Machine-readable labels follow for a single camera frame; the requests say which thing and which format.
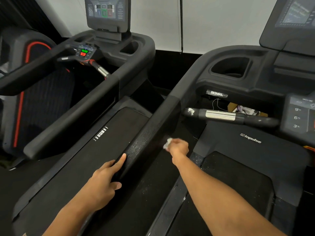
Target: treadmill belt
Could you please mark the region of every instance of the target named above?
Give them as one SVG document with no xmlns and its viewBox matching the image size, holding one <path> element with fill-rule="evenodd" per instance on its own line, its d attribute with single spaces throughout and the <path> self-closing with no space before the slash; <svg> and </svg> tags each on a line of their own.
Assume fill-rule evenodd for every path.
<svg viewBox="0 0 315 236">
<path fill-rule="evenodd" d="M 201 169 L 233 188 L 260 214 L 269 218 L 274 195 L 270 178 L 219 152 L 208 155 Z M 188 235 L 212 235 L 189 194 L 167 236 Z"/>
<path fill-rule="evenodd" d="M 20 212 L 14 222 L 15 234 L 42 235 L 94 171 L 105 162 L 117 159 L 147 121 L 146 116 L 129 108 L 118 111 L 102 127 L 107 131 L 97 140 L 89 140 Z"/>
<path fill-rule="evenodd" d="M 182 123 L 172 137 L 185 139 L 191 151 L 197 142 Z M 178 177 L 171 155 L 159 150 L 141 169 L 128 174 L 130 180 L 95 215 L 84 236 L 145 236 Z"/>
</svg>

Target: human hand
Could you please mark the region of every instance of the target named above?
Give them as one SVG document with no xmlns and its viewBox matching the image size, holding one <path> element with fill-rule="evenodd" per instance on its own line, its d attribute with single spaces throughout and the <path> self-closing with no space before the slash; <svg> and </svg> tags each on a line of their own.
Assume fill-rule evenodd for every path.
<svg viewBox="0 0 315 236">
<path fill-rule="evenodd" d="M 123 166 L 126 157 L 127 155 L 123 154 L 115 165 L 113 165 L 115 160 L 112 160 L 97 169 L 71 202 L 83 205 L 89 213 L 106 206 L 114 197 L 115 190 L 122 187 L 120 182 L 111 182 L 111 180 L 113 175 Z"/>
<path fill-rule="evenodd" d="M 188 142 L 185 142 L 184 140 L 179 138 L 173 139 L 166 150 L 171 153 L 173 164 L 175 166 L 178 166 L 178 162 L 182 158 L 185 158 L 187 153 L 189 152 Z"/>
</svg>

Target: white cloth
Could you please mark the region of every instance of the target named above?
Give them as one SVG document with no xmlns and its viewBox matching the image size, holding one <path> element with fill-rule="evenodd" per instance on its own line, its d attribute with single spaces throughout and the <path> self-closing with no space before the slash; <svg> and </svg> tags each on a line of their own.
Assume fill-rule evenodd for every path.
<svg viewBox="0 0 315 236">
<path fill-rule="evenodd" d="M 171 143 L 171 141 L 173 140 L 173 138 L 169 138 L 167 139 L 167 142 L 164 144 L 163 149 L 166 150 L 168 148 L 168 145 Z"/>
</svg>

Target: wire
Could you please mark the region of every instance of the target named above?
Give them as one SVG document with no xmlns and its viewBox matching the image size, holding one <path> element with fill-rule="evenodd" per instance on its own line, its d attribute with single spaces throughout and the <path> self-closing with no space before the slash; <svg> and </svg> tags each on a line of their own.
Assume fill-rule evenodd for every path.
<svg viewBox="0 0 315 236">
<path fill-rule="evenodd" d="M 218 107 L 219 109 L 228 112 L 228 110 L 225 110 L 225 109 L 222 109 L 222 108 L 219 107 L 219 105 L 218 105 L 219 99 L 218 99 L 218 98 L 216 98 L 215 100 L 217 100 L 217 107 Z"/>
</svg>

